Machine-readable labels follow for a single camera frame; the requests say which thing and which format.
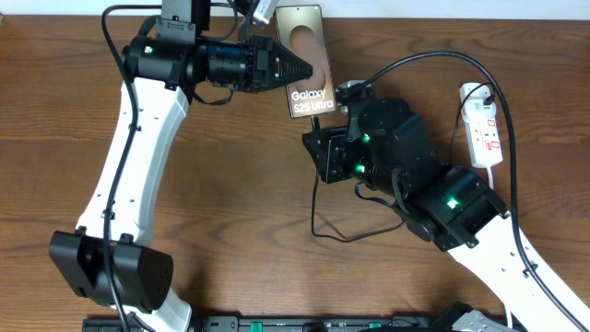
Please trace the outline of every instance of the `smartphone box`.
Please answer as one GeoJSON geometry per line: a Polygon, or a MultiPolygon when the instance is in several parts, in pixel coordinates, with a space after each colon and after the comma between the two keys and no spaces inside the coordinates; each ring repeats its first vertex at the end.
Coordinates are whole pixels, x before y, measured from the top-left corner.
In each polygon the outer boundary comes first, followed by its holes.
{"type": "Polygon", "coordinates": [[[314,6],[277,7],[278,40],[313,66],[313,75],[286,86],[292,118],[330,113],[336,97],[330,61],[325,46],[322,8],[314,6]]]}

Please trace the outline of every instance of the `black cable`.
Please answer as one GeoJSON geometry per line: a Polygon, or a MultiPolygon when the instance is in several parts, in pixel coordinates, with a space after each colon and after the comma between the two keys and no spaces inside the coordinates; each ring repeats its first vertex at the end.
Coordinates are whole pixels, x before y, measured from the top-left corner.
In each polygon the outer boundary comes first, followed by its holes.
{"type": "Polygon", "coordinates": [[[139,32],[137,33],[137,36],[146,37],[149,34],[149,32],[156,25],[158,18],[159,18],[159,15],[152,15],[149,18],[146,18],[146,20],[144,20],[144,22],[141,24],[141,27],[139,28],[139,32]]]}
{"type": "Polygon", "coordinates": [[[363,199],[363,200],[368,200],[368,201],[376,202],[376,203],[379,203],[379,204],[383,204],[383,205],[385,205],[388,208],[390,208],[393,205],[393,203],[388,202],[388,201],[386,201],[386,200],[384,200],[384,199],[382,199],[380,197],[365,197],[365,196],[361,195],[360,194],[360,188],[361,187],[362,187],[362,183],[361,182],[355,184],[355,186],[354,186],[354,194],[358,198],[363,199]]]}
{"type": "Polygon", "coordinates": [[[467,95],[463,98],[463,101],[461,101],[461,105],[459,105],[459,111],[457,111],[457,117],[456,117],[456,119],[454,119],[454,131],[453,131],[453,136],[451,137],[451,146],[449,147],[449,162],[453,162],[454,138],[457,136],[457,129],[459,128],[459,118],[461,117],[461,110],[463,110],[463,107],[465,106],[465,103],[469,99],[469,97],[471,97],[471,95],[475,91],[477,91],[479,88],[481,88],[485,85],[489,85],[489,82],[481,83],[478,86],[476,86],[474,89],[469,91],[469,93],[467,93],[467,95]]]}
{"type": "Polygon", "coordinates": [[[136,313],[129,314],[129,320],[135,320],[137,326],[139,328],[141,328],[142,330],[144,330],[144,332],[156,332],[155,329],[151,328],[150,326],[148,326],[146,324],[146,322],[142,321],[141,318],[139,318],[136,313]]]}
{"type": "Polygon", "coordinates": [[[410,55],[402,60],[396,61],[390,64],[388,67],[384,68],[383,70],[379,71],[373,77],[367,79],[363,83],[357,84],[348,90],[341,91],[339,94],[339,99],[341,103],[345,103],[348,101],[353,95],[361,91],[363,88],[370,85],[375,80],[379,79],[386,73],[390,72],[392,69],[395,69],[401,65],[410,63],[415,60],[424,59],[433,56],[448,56],[448,57],[455,57],[462,59],[464,61],[469,62],[471,65],[475,66],[490,82],[495,92],[495,95],[498,96],[500,100],[501,106],[504,111],[504,118],[506,119],[506,127],[508,129],[508,140],[510,143],[510,193],[511,193],[511,215],[513,221],[513,236],[514,242],[516,244],[516,249],[518,254],[520,255],[523,263],[525,264],[525,269],[533,278],[533,280],[537,283],[540,289],[547,295],[547,297],[558,307],[558,309],[574,324],[580,331],[589,332],[582,323],[560,302],[560,300],[551,292],[551,290],[547,287],[545,282],[541,279],[538,273],[535,271],[533,264],[530,262],[528,257],[526,256],[525,248],[523,247],[523,241],[520,237],[520,227],[518,225],[518,188],[516,182],[516,138],[514,136],[514,128],[513,128],[513,119],[510,115],[510,108],[508,107],[508,101],[504,97],[504,93],[498,84],[498,81],[491,75],[490,71],[486,67],[484,67],[479,61],[472,58],[469,55],[454,52],[454,51],[431,51],[425,53],[418,53],[414,55],[410,55]]]}
{"type": "Polygon", "coordinates": [[[226,8],[233,9],[233,26],[231,27],[230,31],[225,36],[223,36],[223,37],[203,36],[202,37],[203,39],[206,39],[208,41],[223,42],[223,41],[227,40],[229,37],[231,37],[233,32],[235,32],[235,30],[238,28],[238,8],[231,0],[228,0],[227,4],[214,3],[214,4],[211,4],[211,6],[219,6],[219,7],[226,7],[226,8]]]}
{"type": "Polygon", "coordinates": [[[201,98],[198,94],[193,93],[193,97],[195,97],[195,100],[204,104],[204,105],[211,105],[211,106],[219,106],[219,105],[226,105],[229,104],[231,101],[231,98],[233,97],[233,86],[230,84],[225,84],[224,87],[228,88],[230,90],[230,96],[226,99],[223,100],[218,100],[218,101],[205,101],[203,98],[201,98]]]}
{"type": "Polygon", "coordinates": [[[320,118],[312,116],[312,130],[320,130],[320,118]]]}
{"type": "Polygon", "coordinates": [[[246,13],[246,15],[243,17],[243,21],[242,24],[245,24],[245,32],[244,32],[244,37],[246,37],[246,39],[244,41],[240,41],[240,42],[249,42],[250,41],[250,34],[251,34],[251,29],[252,29],[252,17],[254,16],[254,11],[256,10],[256,7],[258,6],[258,0],[255,0],[254,3],[250,6],[250,9],[248,10],[248,12],[246,13]]]}
{"type": "MultiPolygon", "coordinates": [[[[315,219],[315,198],[317,197],[317,186],[318,186],[319,182],[320,182],[320,173],[319,172],[316,172],[315,173],[315,182],[313,183],[313,193],[312,193],[312,235],[315,236],[315,237],[332,239],[332,240],[336,240],[336,241],[338,241],[340,243],[353,243],[355,241],[366,239],[366,238],[371,237],[371,236],[375,236],[375,235],[379,235],[379,234],[384,234],[384,233],[387,233],[389,231],[396,231],[396,230],[400,229],[402,226],[404,226],[406,224],[405,221],[402,221],[399,224],[397,224],[397,226],[394,226],[392,228],[388,228],[388,229],[384,229],[384,230],[380,230],[380,231],[366,232],[366,233],[363,233],[361,235],[356,235],[356,236],[354,236],[352,238],[349,238],[349,239],[340,239],[340,238],[337,238],[336,236],[332,236],[332,235],[318,234],[318,233],[315,232],[315,221],[314,221],[314,219],[315,219]]],[[[376,200],[370,199],[370,198],[376,198],[376,197],[368,197],[368,198],[367,197],[362,197],[360,195],[359,189],[360,189],[360,186],[359,186],[359,184],[357,184],[355,186],[355,193],[357,194],[357,196],[359,196],[362,199],[376,201],[376,200]]]]}
{"type": "Polygon", "coordinates": [[[112,205],[114,204],[114,196],[117,192],[117,186],[119,185],[119,181],[121,180],[121,175],[123,173],[125,162],[127,161],[127,156],[129,155],[129,149],[131,148],[131,143],[133,142],[133,137],[136,134],[137,129],[137,100],[136,95],[134,93],[133,87],[131,85],[131,79],[127,74],[127,71],[124,68],[123,61],[121,60],[121,56],[117,52],[114,44],[112,43],[111,35],[109,34],[109,30],[107,29],[107,17],[109,14],[114,10],[119,9],[159,9],[161,6],[132,6],[132,5],[125,5],[125,6],[110,6],[104,10],[102,13],[102,17],[100,23],[102,25],[102,33],[104,34],[104,39],[106,40],[107,44],[109,45],[109,49],[111,50],[112,57],[114,61],[117,63],[119,67],[119,71],[121,72],[121,76],[123,77],[123,82],[125,87],[127,88],[127,92],[129,93],[129,100],[131,101],[131,109],[132,109],[132,119],[131,124],[129,125],[129,135],[127,136],[127,140],[125,142],[125,146],[123,149],[123,153],[121,154],[121,160],[119,161],[119,165],[117,166],[117,170],[112,178],[112,185],[111,190],[109,191],[109,197],[107,200],[107,207],[104,209],[104,225],[102,230],[102,251],[103,251],[103,258],[104,258],[104,269],[107,275],[107,280],[109,280],[109,286],[111,287],[112,299],[114,301],[114,305],[117,308],[117,312],[119,313],[119,318],[121,319],[121,324],[124,332],[129,332],[129,322],[127,322],[127,317],[125,315],[123,304],[121,303],[121,297],[119,296],[119,291],[117,290],[117,286],[115,283],[114,278],[114,268],[112,266],[112,259],[111,259],[111,219],[112,219],[112,205]]]}

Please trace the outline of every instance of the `plug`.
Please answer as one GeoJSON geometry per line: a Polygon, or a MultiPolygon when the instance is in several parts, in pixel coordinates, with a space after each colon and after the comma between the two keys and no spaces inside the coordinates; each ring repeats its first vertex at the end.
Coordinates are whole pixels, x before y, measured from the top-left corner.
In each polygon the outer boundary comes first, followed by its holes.
{"type": "MultiPolygon", "coordinates": [[[[461,101],[479,83],[466,83],[459,90],[461,101]]],[[[473,91],[461,110],[466,127],[467,144],[471,165],[489,168],[502,162],[502,149],[496,126],[494,95],[487,86],[473,91]]]]}

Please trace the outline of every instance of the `cable clip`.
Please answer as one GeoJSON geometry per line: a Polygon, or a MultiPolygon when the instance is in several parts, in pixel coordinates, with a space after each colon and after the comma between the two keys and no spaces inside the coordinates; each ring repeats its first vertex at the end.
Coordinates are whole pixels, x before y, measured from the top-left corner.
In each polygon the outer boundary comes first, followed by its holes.
{"type": "Polygon", "coordinates": [[[141,131],[141,125],[129,124],[129,130],[133,129],[135,129],[136,131],[141,131]]]}
{"type": "MultiPolygon", "coordinates": [[[[533,271],[537,271],[537,267],[538,264],[535,264],[533,261],[531,261],[531,267],[533,267],[533,271]]],[[[530,269],[528,267],[525,267],[525,269],[523,270],[523,276],[525,276],[525,278],[528,279],[530,273],[530,269]]]]}
{"type": "MultiPolygon", "coordinates": [[[[102,214],[100,214],[100,217],[104,219],[104,217],[106,217],[107,213],[109,213],[109,210],[107,210],[106,208],[102,211],[102,214]]],[[[111,220],[114,220],[114,212],[111,211],[111,220]]]]}
{"type": "Polygon", "coordinates": [[[404,169],[402,167],[395,167],[392,171],[391,171],[391,181],[392,181],[392,186],[394,187],[394,197],[395,197],[395,201],[396,203],[399,205],[399,207],[402,209],[402,211],[404,211],[404,213],[409,214],[409,210],[407,209],[406,205],[404,204],[404,197],[402,197],[401,191],[399,190],[399,184],[397,183],[397,178],[399,177],[399,174],[403,173],[404,169]]]}

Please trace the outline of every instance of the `robotic arm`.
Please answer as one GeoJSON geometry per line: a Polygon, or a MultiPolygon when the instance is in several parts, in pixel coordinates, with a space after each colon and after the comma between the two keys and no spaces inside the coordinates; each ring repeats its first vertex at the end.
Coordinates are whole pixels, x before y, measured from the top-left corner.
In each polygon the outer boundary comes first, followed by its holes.
{"type": "MultiPolygon", "coordinates": [[[[355,82],[341,86],[340,96],[354,88],[355,82]]],[[[302,136],[323,182],[355,178],[394,197],[391,209],[410,231],[482,279],[529,331],[578,330],[518,257],[506,204],[468,168],[440,162],[424,123],[405,101],[378,99],[368,86],[343,106],[348,125],[318,128],[302,136]]],[[[588,307],[522,232],[520,237],[547,287],[574,317],[590,326],[588,307]]]]}
{"type": "MultiPolygon", "coordinates": [[[[109,220],[107,255],[114,267],[114,284],[124,309],[135,314],[144,330],[207,332],[213,331],[213,326],[227,328],[219,324],[206,328],[193,319],[190,305],[171,289],[172,258],[149,248],[155,200],[171,142],[193,99],[203,102],[195,95],[196,84],[210,81],[231,91],[259,92],[312,74],[310,65],[271,38],[250,36],[250,24],[267,24],[277,0],[235,0],[231,4],[245,16],[238,43],[201,35],[209,26],[209,0],[163,0],[161,16],[155,20],[157,37],[141,34],[124,48],[124,69],[133,81],[137,124],[129,126],[134,107],[123,84],[119,121],[97,188],[75,233],[57,231],[50,244],[50,257],[73,292],[112,306],[110,276],[103,260],[103,226],[109,220]],[[119,190],[112,209],[105,209],[130,130],[135,130],[135,139],[120,174],[119,190]]],[[[517,246],[509,235],[511,216],[485,182],[469,169],[439,161],[424,124],[405,101],[378,99],[371,86],[359,89],[348,84],[341,92],[338,100],[348,108],[348,125],[318,128],[303,135],[303,144],[322,180],[330,184],[356,178],[394,197],[391,209],[410,231],[434,242],[474,272],[528,330],[575,330],[530,278],[529,267],[516,257],[517,246]]],[[[522,233],[521,238],[538,275],[582,324],[590,326],[590,310],[522,233]]],[[[263,326],[248,320],[230,324],[251,331],[262,331],[263,326]]],[[[363,324],[344,331],[363,330],[363,324]]],[[[303,325],[298,321],[294,326],[303,325]]],[[[448,326],[438,326],[507,331],[476,311],[455,317],[448,326]]]]}
{"type": "MultiPolygon", "coordinates": [[[[249,26],[260,4],[241,1],[240,6],[248,12],[242,26],[249,26]]],[[[191,319],[191,307],[171,289],[172,258],[149,246],[171,142],[192,100],[203,102],[195,94],[196,84],[210,81],[229,87],[232,93],[234,89],[259,92],[310,77],[313,71],[271,37],[251,37],[249,29],[243,29],[238,43],[201,36],[209,28],[210,7],[209,0],[163,0],[161,16],[155,21],[157,37],[143,33],[124,48],[124,69],[134,93],[123,84],[111,148],[75,233],[57,231],[50,244],[50,257],[76,295],[112,306],[109,279],[113,278],[126,312],[135,313],[157,331],[186,331],[191,319]],[[130,95],[136,99],[136,124],[130,95]],[[134,130],[112,209],[105,208],[134,130]],[[112,276],[103,260],[105,223],[110,223],[106,255],[112,262],[112,276]]]]}

